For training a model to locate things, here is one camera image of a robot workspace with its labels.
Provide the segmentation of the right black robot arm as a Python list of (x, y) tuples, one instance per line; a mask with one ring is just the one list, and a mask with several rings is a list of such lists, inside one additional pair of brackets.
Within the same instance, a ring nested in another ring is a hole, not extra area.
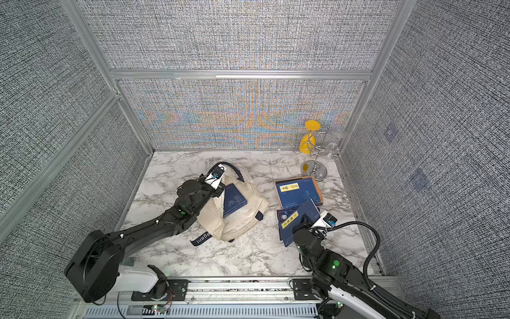
[[(321, 242), (325, 234), (350, 225), (367, 228), (375, 236), (376, 243), (359, 270), (342, 255), (325, 249)], [(312, 272), (309, 282), (313, 295), (328, 303), (331, 300), (341, 303), (365, 318), (439, 318), (440, 315), (429, 308), (421, 310), (392, 295), (369, 278), (368, 266), (376, 255), (381, 238), (370, 225), (360, 221), (350, 221), (326, 229), (301, 225), (293, 232), (294, 243), (300, 256)]]

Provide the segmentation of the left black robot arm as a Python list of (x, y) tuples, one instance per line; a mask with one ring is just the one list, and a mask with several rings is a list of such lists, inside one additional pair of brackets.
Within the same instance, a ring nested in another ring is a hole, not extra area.
[(124, 230), (89, 233), (65, 268), (65, 276), (83, 301), (94, 303), (127, 284), (120, 266), (125, 257), (161, 239), (179, 235), (196, 221), (212, 198), (223, 194), (223, 182), (210, 185), (206, 178), (190, 179), (177, 189), (178, 198), (160, 216)]

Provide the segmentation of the cream canvas tote bag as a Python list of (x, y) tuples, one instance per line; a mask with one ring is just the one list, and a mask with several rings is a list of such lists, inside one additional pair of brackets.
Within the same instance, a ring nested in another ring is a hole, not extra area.
[(241, 167), (218, 162), (208, 171), (205, 183), (221, 193), (209, 199), (197, 216), (206, 232), (192, 240), (193, 246), (210, 238), (232, 242), (264, 219), (269, 202)]

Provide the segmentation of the blue book yellow label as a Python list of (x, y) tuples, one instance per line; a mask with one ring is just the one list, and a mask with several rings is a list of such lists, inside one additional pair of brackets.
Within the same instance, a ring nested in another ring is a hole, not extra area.
[(294, 232), (302, 223), (314, 224), (320, 218), (320, 210), (312, 199), (294, 209), (281, 209), (276, 212), (280, 240), (285, 247), (294, 242)]
[(309, 199), (315, 205), (324, 203), (319, 186), (313, 177), (277, 180), (275, 186), (282, 209), (297, 208)]

